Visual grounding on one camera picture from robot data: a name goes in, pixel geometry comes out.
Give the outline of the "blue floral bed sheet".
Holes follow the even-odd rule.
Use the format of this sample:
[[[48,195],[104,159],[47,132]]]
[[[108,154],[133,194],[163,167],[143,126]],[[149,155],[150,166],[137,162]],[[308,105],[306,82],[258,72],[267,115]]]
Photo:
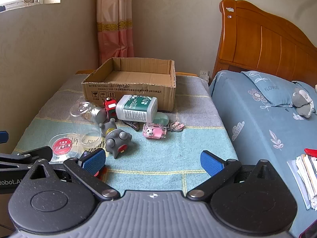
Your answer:
[[[316,101],[316,91],[300,81],[292,82]],[[266,159],[277,170],[297,202],[297,216],[290,232],[299,237],[316,222],[316,211],[307,210],[287,161],[304,149],[316,149],[316,114],[300,116],[296,108],[274,107],[243,73],[219,71],[210,85],[215,107],[243,164]]]

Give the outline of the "grey dog toy figure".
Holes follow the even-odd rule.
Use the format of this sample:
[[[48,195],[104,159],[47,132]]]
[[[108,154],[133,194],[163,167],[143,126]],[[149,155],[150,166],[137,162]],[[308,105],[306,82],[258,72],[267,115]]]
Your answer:
[[[114,118],[111,118],[107,123],[100,123],[98,126],[105,138],[106,151],[111,153],[114,159],[132,144],[132,136],[128,132],[118,129]]]

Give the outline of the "white wall charger plug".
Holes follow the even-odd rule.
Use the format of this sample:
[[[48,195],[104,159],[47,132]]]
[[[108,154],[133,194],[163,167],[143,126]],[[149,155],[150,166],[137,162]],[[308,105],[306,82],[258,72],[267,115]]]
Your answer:
[[[199,77],[201,79],[205,80],[206,82],[209,82],[209,80],[210,80],[209,73],[210,72],[208,70],[201,70]]]

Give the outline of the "clear jar silver lid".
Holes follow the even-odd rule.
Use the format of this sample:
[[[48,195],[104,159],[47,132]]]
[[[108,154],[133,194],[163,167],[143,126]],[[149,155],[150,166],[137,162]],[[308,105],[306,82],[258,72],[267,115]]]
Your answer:
[[[83,114],[83,117],[86,120],[99,125],[106,122],[107,112],[104,108],[97,106],[97,107],[94,107],[92,110],[87,111],[85,114]]]

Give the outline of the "grey plush toy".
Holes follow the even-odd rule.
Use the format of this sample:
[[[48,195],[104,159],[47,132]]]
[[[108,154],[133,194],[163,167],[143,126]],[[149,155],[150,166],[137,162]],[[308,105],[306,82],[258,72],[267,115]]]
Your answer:
[[[314,101],[304,89],[294,89],[292,104],[296,108],[297,113],[304,118],[310,118],[315,111]]]

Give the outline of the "pink panda keychain bottle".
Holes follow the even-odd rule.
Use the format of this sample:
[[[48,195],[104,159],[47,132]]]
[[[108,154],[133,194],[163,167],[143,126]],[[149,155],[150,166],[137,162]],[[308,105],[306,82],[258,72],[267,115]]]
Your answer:
[[[145,123],[142,134],[147,139],[163,139],[166,137],[167,128],[160,124]]]

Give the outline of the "red toy train block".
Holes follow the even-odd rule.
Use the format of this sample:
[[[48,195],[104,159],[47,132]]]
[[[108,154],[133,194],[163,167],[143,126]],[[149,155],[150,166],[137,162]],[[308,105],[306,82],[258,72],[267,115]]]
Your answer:
[[[104,105],[105,110],[107,112],[108,118],[109,119],[111,119],[111,118],[117,119],[117,116],[116,116],[116,100],[111,98],[111,97],[107,97],[106,99],[104,99],[103,105]]]

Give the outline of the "checked blanket table cover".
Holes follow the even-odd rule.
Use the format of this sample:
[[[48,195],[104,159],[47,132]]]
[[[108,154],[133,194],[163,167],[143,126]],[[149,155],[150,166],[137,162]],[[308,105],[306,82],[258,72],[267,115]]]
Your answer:
[[[85,75],[74,75],[41,108],[14,153],[49,144],[58,134],[72,133],[75,124],[70,108],[83,97]],[[208,91],[206,81],[177,76],[174,109],[170,121],[184,125],[181,132],[169,132],[159,140],[146,139],[122,122],[118,128],[132,135],[132,145],[117,158],[107,155],[104,181],[123,193],[125,190],[181,190],[187,192],[208,179],[200,155],[207,150],[223,160],[237,154]]]

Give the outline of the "clear cup near jar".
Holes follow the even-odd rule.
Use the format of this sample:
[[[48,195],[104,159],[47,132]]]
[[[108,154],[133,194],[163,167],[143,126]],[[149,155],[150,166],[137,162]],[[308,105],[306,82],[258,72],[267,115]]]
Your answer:
[[[73,117],[86,117],[94,108],[94,105],[88,101],[79,101],[70,108],[70,114]]]

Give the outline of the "black blue toy cube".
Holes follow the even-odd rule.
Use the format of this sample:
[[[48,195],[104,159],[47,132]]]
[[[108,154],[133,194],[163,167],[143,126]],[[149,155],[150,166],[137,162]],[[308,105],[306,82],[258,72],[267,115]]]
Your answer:
[[[84,151],[78,159],[78,165],[94,177],[98,176],[99,172],[105,166],[105,162],[106,153],[103,148],[98,148],[92,152]]]

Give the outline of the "blue floral pillow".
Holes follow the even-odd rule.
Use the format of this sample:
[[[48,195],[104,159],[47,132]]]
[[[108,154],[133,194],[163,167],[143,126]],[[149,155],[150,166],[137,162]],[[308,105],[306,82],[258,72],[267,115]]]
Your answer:
[[[275,75],[259,71],[242,71],[274,107],[292,107],[292,94],[296,85]]]

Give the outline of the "pink patterned curtain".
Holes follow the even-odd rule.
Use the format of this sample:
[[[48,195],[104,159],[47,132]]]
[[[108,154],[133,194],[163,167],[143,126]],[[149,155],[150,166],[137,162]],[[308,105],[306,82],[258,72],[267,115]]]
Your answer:
[[[134,56],[132,0],[97,0],[99,63]]]

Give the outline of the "clear round plastic lid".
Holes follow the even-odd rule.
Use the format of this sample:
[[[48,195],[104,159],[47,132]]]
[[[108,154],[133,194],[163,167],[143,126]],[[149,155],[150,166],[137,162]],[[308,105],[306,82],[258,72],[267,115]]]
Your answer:
[[[79,140],[83,147],[92,148],[99,145],[102,134],[99,128],[90,127],[83,129],[79,135]]]

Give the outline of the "white green medical bottle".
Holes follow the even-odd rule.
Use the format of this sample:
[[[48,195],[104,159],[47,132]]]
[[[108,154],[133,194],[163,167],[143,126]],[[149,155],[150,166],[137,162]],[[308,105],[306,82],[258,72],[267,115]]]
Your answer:
[[[116,105],[119,120],[152,123],[158,111],[156,97],[123,95]]]

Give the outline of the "clear box red label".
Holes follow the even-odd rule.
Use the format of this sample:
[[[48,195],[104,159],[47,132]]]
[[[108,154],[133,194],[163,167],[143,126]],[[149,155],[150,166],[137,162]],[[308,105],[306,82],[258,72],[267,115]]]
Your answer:
[[[50,164],[62,164],[68,158],[81,156],[81,144],[75,133],[58,134],[51,138],[48,146],[52,149]]]

